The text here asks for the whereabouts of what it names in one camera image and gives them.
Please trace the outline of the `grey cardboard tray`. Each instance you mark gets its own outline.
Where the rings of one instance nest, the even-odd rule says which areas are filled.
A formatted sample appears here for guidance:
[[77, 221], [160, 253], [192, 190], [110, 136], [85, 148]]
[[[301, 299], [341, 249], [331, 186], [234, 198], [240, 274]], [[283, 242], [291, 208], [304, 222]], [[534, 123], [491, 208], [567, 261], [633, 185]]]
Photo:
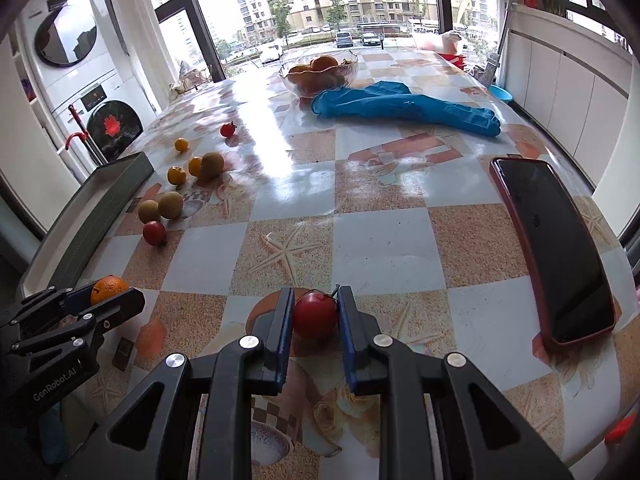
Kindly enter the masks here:
[[96, 168], [47, 232], [16, 291], [22, 300], [79, 280], [94, 251], [154, 168], [143, 153]]

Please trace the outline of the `white upper dryer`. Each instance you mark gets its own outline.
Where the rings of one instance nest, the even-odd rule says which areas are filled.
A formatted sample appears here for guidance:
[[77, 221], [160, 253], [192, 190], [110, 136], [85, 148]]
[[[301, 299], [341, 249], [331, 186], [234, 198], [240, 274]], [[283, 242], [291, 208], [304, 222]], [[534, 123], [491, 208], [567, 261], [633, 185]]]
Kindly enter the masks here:
[[18, 22], [52, 112], [116, 72], [102, 0], [29, 0]]

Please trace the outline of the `white cabinet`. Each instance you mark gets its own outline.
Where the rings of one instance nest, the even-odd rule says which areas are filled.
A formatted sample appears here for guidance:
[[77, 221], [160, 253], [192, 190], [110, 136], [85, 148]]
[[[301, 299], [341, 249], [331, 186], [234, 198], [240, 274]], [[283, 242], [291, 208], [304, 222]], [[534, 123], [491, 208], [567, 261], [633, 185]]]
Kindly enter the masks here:
[[598, 185], [623, 125], [631, 54], [567, 18], [514, 3], [502, 67], [514, 102]]

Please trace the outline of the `smartphone in red case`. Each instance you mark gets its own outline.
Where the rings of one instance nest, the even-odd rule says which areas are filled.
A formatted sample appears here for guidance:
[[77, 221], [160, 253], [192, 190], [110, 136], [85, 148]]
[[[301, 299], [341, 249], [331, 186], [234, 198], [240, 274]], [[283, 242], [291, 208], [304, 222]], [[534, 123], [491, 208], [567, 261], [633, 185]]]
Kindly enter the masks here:
[[614, 299], [579, 209], [543, 160], [495, 157], [489, 165], [532, 279], [541, 340], [550, 353], [611, 333]]

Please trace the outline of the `blue rubber gloves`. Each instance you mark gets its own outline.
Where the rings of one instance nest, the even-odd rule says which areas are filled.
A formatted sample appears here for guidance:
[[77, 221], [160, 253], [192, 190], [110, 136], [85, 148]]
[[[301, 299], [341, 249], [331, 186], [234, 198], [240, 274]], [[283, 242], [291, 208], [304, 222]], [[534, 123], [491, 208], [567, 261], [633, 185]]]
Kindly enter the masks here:
[[501, 122], [493, 110], [412, 93], [399, 81], [383, 80], [364, 88], [324, 90], [312, 100], [311, 110], [323, 118], [402, 119], [488, 138], [495, 138], [501, 132]]

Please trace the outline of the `large orange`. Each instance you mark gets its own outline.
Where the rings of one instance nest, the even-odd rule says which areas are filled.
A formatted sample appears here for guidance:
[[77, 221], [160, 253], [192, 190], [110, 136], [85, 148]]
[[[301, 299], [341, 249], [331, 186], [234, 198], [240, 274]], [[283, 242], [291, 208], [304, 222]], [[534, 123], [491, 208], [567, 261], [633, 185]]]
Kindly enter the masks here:
[[129, 288], [127, 282], [116, 275], [107, 275], [100, 278], [91, 287], [90, 301], [93, 306], [100, 304], [107, 299], [126, 292]]

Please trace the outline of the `red handled broom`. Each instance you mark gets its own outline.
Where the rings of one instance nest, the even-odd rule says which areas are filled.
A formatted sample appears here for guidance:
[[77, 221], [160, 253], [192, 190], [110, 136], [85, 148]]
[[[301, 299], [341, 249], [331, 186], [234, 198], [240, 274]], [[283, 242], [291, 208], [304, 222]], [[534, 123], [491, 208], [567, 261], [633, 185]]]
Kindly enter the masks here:
[[100, 149], [96, 145], [96, 142], [93, 141], [92, 136], [90, 136], [89, 131], [87, 130], [87, 128], [85, 127], [84, 123], [80, 119], [78, 111], [76, 110], [76, 108], [73, 106], [73, 104], [70, 104], [67, 107], [67, 109], [70, 111], [70, 114], [72, 114], [72, 118], [73, 118], [74, 122], [76, 122], [76, 124], [78, 125], [79, 130], [74, 132], [74, 133], [72, 133], [72, 134], [70, 134], [67, 137], [67, 139], [65, 141], [65, 149], [66, 149], [66, 151], [68, 151], [70, 149], [70, 144], [72, 143], [72, 141], [74, 139], [79, 139], [80, 142], [85, 145], [86, 150], [88, 151], [91, 159], [96, 164], [96, 166], [102, 167], [102, 166], [107, 165], [108, 161], [107, 161], [106, 157], [100, 151]]

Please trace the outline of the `white washing machine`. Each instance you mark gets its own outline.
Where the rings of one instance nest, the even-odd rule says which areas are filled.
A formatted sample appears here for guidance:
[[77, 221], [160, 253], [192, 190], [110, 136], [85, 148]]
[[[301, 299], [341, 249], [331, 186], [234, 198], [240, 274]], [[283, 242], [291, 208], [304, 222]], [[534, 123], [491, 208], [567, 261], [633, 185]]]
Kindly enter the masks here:
[[63, 101], [52, 115], [66, 134], [78, 132], [81, 122], [108, 162], [124, 154], [156, 117], [137, 79], [122, 80], [116, 70]]

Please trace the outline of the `small red tomato far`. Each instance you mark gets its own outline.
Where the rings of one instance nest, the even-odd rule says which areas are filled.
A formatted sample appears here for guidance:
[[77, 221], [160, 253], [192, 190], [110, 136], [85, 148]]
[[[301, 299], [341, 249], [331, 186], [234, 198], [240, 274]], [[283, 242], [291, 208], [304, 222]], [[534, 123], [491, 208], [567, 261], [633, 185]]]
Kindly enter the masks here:
[[229, 139], [235, 135], [237, 128], [234, 122], [227, 122], [220, 127], [219, 132], [224, 138]]

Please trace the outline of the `small yellow orange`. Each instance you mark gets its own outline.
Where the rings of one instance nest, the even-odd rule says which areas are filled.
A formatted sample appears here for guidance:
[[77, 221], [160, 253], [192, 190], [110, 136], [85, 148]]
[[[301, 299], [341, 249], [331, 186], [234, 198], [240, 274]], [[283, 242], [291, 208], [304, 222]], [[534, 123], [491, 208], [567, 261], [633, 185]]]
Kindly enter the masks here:
[[175, 149], [180, 152], [186, 152], [190, 148], [189, 142], [186, 139], [178, 138], [175, 140]]
[[194, 178], [201, 177], [202, 172], [202, 159], [200, 156], [192, 157], [188, 162], [189, 174]]
[[167, 181], [171, 185], [180, 186], [186, 183], [188, 174], [180, 166], [171, 166], [167, 171]]

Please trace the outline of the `red basin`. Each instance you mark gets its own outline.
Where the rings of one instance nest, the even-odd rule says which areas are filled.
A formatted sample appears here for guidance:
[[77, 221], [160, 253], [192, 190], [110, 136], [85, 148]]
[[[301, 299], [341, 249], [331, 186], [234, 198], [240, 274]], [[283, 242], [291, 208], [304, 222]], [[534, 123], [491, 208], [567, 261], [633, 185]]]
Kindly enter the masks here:
[[465, 69], [466, 58], [463, 54], [439, 53], [439, 56], [453, 66], [456, 66], [459, 70]]

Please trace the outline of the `red cherry tomato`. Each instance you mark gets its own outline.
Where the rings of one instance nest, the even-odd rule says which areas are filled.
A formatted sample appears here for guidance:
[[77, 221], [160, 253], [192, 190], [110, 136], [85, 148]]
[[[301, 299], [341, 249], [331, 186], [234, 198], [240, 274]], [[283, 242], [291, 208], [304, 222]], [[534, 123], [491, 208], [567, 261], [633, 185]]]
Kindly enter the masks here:
[[143, 226], [142, 235], [144, 240], [151, 246], [162, 246], [166, 243], [167, 232], [162, 222], [150, 221]]

